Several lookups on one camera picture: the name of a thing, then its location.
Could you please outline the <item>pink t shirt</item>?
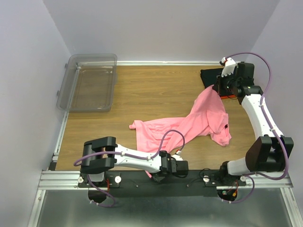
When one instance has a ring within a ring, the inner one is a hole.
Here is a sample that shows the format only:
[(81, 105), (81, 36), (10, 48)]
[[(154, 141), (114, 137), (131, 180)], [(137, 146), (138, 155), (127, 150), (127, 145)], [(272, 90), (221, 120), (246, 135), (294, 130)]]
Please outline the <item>pink t shirt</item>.
[(209, 135), (217, 144), (229, 145), (229, 116), (223, 102), (212, 86), (202, 91), (194, 101), (190, 113), (186, 117), (160, 118), (150, 121), (135, 120), (129, 129), (136, 130), (136, 147), (138, 151), (154, 153), (159, 146), (171, 152), (183, 145), (182, 136), (169, 132), (161, 143), (163, 135), (169, 130), (177, 130), (190, 142), (197, 136)]

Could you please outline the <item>clear plastic bin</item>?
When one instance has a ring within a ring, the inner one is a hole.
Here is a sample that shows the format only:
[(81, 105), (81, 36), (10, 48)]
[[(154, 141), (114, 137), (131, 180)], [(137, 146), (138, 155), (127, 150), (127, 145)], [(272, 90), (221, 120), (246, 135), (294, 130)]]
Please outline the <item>clear plastic bin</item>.
[(69, 58), (57, 108), (67, 112), (108, 112), (117, 82), (115, 54), (76, 54)]

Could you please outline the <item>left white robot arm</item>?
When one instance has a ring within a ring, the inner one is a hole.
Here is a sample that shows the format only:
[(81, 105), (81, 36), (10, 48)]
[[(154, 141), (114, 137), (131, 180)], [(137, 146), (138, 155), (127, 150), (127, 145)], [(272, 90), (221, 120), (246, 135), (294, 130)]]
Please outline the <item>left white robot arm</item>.
[(84, 143), (82, 157), (73, 163), (80, 166), (80, 172), (89, 176), (89, 182), (101, 186), (106, 172), (116, 166), (136, 168), (149, 173), (157, 182), (172, 175), (185, 178), (188, 175), (188, 162), (178, 154), (171, 155), (165, 150), (145, 153), (126, 148), (116, 143), (115, 137), (103, 137)]

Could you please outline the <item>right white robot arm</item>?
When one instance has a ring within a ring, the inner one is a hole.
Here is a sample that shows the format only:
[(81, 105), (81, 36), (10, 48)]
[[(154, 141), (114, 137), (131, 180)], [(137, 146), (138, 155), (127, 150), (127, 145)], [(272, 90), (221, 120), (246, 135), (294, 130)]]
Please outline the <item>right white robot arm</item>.
[(222, 58), (223, 67), (213, 90), (231, 92), (246, 111), (255, 134), (255, 142), (245, 157), (225, 161), (220, 167), (218, 181), (229, 185), (235, 176), (261, 175), (281, 180), (288, 174), (289, 156), (294, 141), (286, 137), (275, 124), (265, 101), (265, 93), (254, 84), (254, 64)]

